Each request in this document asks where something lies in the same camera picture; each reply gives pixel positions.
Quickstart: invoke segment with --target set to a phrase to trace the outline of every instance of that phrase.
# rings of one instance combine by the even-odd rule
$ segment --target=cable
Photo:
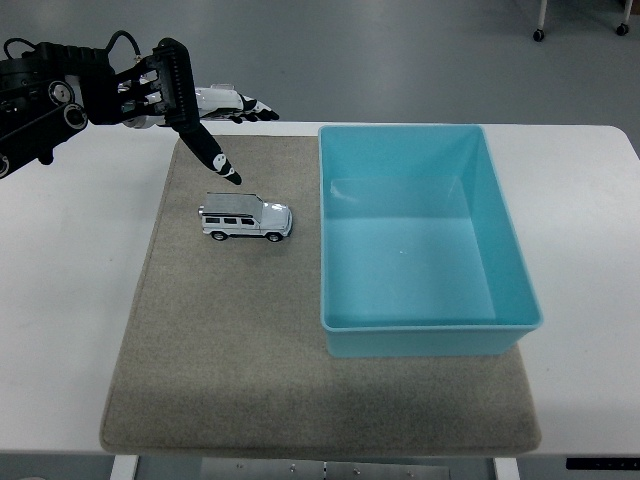
[[[114,33],[111,36],[111,40],[109,40],[109,43],[105,47],[107,54],[111,52],[111,49],[113,48],[113,46],[116,44],[116,41],[120,37],[126,37],[126,39],[131,42],[131,46],[133,47],[133,51],[135,52],[135,54],[140,55],[140,48],[138,47],[138,43],[135,41],[135,39],[133,38],[133,36],[131,36],[129,32],[125,32],[124,30],[118,30],[116,33]]]
[[[29,47],[33,48],[35,50],[36,46],[31,43],[28,40],[25,40],[24,38],[19,38],[19,37],[14,37],[14,38],[10,38],[9,40],[7,40],[6,42],[4,42],[4,53],[7,56],[8,59],[13,60],[13,57],[11,56],[11,54],[9,53],[9,45],[11,45],[12,43],[24,43],[25,45],[28,45]]]

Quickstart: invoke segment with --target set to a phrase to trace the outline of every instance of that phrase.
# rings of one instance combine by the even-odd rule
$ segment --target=robotic arm
[[[121,36],[131,41],[137,63],[116,74],[108,54]],[[32,51],[14,59],[8,51],[14,42]],[[279,118],[266,105],[228,86],[196,89],[189,53],[171,38],[161,40],[144,58],[133,37],[123,31],[116,32],[105,49],[33,45],[13,38],[4,51],[8,60],[0,62],[0,178],[35,158],[50,164],[54,147],[90,121],[171,127],[207,168],[239,185],[240,175],[200,118],[236,123]]]

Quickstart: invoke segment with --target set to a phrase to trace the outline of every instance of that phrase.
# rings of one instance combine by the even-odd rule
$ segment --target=gray felt mat
[[[320,324],[317,139],[218,140],[244,182],[176,146],[106,402],[106,450],[329,460],[536,448],[517,347],[332,358]],[[292,236],[214,241],[197,214],[207,191],[287,203]]]

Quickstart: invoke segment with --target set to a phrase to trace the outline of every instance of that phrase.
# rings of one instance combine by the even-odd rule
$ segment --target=plastic container
[[[540,326],[479,126],[328,126],[319,140],[332,355],[495,355]]]

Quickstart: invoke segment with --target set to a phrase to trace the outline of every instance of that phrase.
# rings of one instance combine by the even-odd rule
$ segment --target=toy car
[[[214,240],[265,237],[279,242],[291,233],[291,210],[281,203],[262,201],[254,194],[207,193],[198,209],[202,232]]]

